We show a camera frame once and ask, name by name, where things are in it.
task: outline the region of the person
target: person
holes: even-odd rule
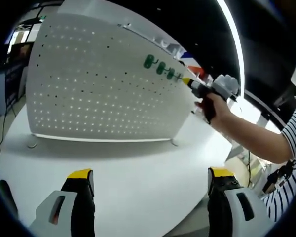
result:
[[[296,0],[278,0],[276,4],[284,14],[288,13],[286,19],[290,20],[296,30]],[[296,194],[296,109],[281,134],[276,134],[234,115],[220,96],[212,93],[207,97],[213,101],[216,111],[216,116],[211,120],[211,126],[215,130],[227,135],[264,160],[276,164],[289,160],[294,162],[292,174],[285,184],[262,198],[268,216],[273,221],[278,221]],[[200,108],[206,109],[204,104],[195,103]]]

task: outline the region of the white pegboard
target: white pegboard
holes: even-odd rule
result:
[[[90,17],[55,14],[34,44],[27,107],[31,132],[67,138],[173,138],[193,108],[189,88],[143,67],[148,54],[192,77],[141,36]]]

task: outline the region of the hand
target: hand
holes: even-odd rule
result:
[[[219,132],[224,132],[224,120],[229,116],[233,116],[233,114],[220,96],[210,93],[207,98],[213,101],[216,112],[216,116],[211,120],[211,126]],[[203,110],[206,109],[204,103],[195,102],[195,104]]]

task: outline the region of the striped shirt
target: striped shirt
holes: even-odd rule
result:
[[[292,150],[294,169],[291,176],[281,188],[262,198],[269,217],[275,222],[280,219],[296,194],[296,109],[282,130],[282,135],[287,139]]]

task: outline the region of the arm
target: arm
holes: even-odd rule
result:
[[[293,157],[290,144],[282,134],[276,134],[237,117],[231,113],[221,97],[215,94],[209,94],[208,97],[214,102],[216,111],[216,116],[211,121],[214,129],[229,136],[258,157],[272,163],[283,163]]]

